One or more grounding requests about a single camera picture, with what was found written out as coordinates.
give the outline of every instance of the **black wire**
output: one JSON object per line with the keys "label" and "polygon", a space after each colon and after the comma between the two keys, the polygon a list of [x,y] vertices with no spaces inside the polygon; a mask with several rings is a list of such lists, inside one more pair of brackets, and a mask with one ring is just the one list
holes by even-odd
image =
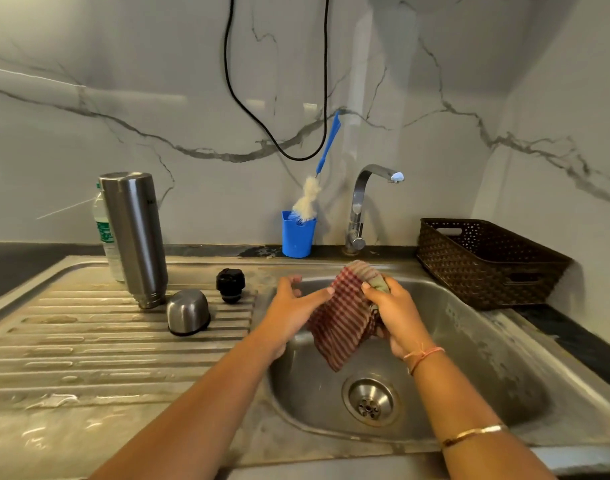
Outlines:
{"label": "black wire", "polygon": [[232,21],[234,20],[234,1],[235,0],[229,0],[229,18],[227,20],[227,27],[225,27],[225,44],[224,44],[224,48],[223,48],[223,59],[224,59],[224,63],[225,63],[225,81],[227,82],[227,87],[229,89],[229,94],[231,94],[231,96],[234,98],[234,101],[236,101],[238,103],[238,105],[240,106],[240,108],[245,111],[250,118],[252,118],[262,129],[264,129],[264,131],[267,133],[267,135],[269,136],[269,139],[272,140],[272,143],[275,145],[276,149],[281,152],[286,158],[289,158],[290,160],[294,160],[297,162],[303,162],[305,160],[309,160],[311,158],[314,158],[317,153],[320,151],[321,148],[323,148],[323,145],[325,144],[325,138],[327,137],[327,14],[329,12],[329,0],[325,0],[325,19],[324,19],[324,26],[323,26],[323,36],[324,36],[324,63],[323,63],[323,74],[324,74],[324,83],[323,83],[323,87],[324,87],[324,93],[323,93],[323,139],[320,141],[320,144],[318,145],[318,148],[316,149],[316,151],[314,151],[314,153],[312,153],[310,156],[308,157],[303,157],[303,158],[295,158],[292,156],[289,156],[287,153],[285,153],[283,151],[283,149],[280,147],[280,145],[278,144],[276,138],[274,137],[274,135],[272,135],[269,131],[269,129],[267,129],[267,126],[265,126],[263,124],[263,122],[261,120],[259,120],[257,117],[255,117],[252,112],[250,110],[248,110],[248,108],[245,107],[245,104],[241,103],[240,99],[238,99],[236,97],[236,94],[234,94],[234,89],[231,87],[231,82],[229,80],[229,67],[228,67],[228,63],[227,63],[227,47],[228,47],[228,40],[229,40],[229,32],[231,31],[231,24]]}

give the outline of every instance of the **blue cup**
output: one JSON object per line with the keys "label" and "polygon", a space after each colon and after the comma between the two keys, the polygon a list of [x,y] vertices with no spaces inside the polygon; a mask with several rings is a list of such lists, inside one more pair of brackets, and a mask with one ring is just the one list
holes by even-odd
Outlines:
{"label": "blue cup", "polygon": [[283,215],[283,254],[290,258],[306,258],[311,252],[314,241],[316,219],[299,223],[290,220],[291,210],[282,211]]}

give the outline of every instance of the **chrome faucet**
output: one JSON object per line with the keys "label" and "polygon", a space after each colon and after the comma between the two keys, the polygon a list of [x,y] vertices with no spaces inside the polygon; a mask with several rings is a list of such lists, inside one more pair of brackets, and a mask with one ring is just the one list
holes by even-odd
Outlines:
{"label": "chrome faucet", "polygon": [[349,226],[345,236],[345,252],[347,254],[357,254],[358,251],[365,247],[365,240],[362,238],[363,223],[361,222],[361,212],[363,211],[365,186],[370,175],[373,173],[383,177],[390,184],[397,184],[405,180],[405,176],[401,172],[380,165],[367,165],[361,170],[354,186],[352,209],[349,213]]}

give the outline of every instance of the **bottle label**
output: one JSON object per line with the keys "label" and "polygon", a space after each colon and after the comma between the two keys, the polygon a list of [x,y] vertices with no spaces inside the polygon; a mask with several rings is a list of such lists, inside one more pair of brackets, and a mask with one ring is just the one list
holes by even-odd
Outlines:
{"label": "bottle label", "polygon": [[106,244],[114,242],[112,231],[109,230],[109,222],[96,222],[96,227],[98,227],[98,233],[101,234],[101,241]]}

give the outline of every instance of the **plastic woven basket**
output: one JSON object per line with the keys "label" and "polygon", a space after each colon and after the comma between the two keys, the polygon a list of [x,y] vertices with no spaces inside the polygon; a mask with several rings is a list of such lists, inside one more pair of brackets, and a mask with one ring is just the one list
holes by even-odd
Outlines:
{"label": "plastic woven basket", "polygon": [[421,219],[416,255],[433,277],[479,310],[544,303],[572,262],[476,219]]}

